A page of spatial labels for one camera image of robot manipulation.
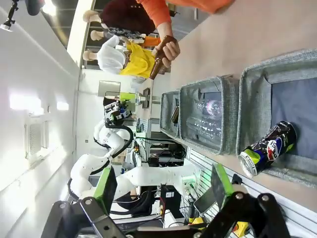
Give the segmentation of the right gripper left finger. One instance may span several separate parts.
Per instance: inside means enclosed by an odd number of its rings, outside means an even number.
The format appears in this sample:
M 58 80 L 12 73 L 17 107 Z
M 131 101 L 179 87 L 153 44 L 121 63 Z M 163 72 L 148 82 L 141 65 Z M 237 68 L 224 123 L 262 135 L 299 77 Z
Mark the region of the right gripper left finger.
M 41 237 L 77 238 L 79 235 L 96 235 L 98 238 L 138 238 L 135 231 L 125 233 L 109 216 L 117 181 L 113 168 L 104 169 L 96 195 L 76 203 L 57 201 L 53 204 Z

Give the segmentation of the person's hand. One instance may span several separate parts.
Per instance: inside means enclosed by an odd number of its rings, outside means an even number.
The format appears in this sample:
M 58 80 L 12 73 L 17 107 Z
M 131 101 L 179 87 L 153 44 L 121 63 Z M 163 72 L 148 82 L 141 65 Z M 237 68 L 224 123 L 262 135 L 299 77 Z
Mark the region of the person's hand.
M 163 47 L 163 52 L 165 54 L 165 57 L 162 59 L 162 63 L 166 68 L 170 68 L 172 61 L 175 60 L 180 54 L 180 47 L 178 42 L 168 42 Z

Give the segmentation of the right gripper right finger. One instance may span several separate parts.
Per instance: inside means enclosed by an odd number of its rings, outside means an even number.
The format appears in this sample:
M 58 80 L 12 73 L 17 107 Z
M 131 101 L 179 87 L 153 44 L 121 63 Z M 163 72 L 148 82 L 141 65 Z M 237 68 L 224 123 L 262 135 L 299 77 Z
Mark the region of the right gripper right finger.
M 234 191 L 221 164 L 213 165 L 211 188 L 220 197 L 219 212 L 202 231 L 202 238 L 227 238 L 238 222 L 246 222 L 256 238 L 289 238 L 280 205 L 270 193 L 253 197 L 249 193 Z

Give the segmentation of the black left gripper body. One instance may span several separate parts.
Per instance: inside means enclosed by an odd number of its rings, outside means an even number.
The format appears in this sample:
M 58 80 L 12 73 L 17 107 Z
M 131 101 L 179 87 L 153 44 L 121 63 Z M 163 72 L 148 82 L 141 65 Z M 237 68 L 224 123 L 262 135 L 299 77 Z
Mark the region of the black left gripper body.
M 104 121 L 105 126 L 123 125 L 125 119 L 132 116 L 128 108 L 129 100 L 118 100 L 115 97 L 104 97 Z

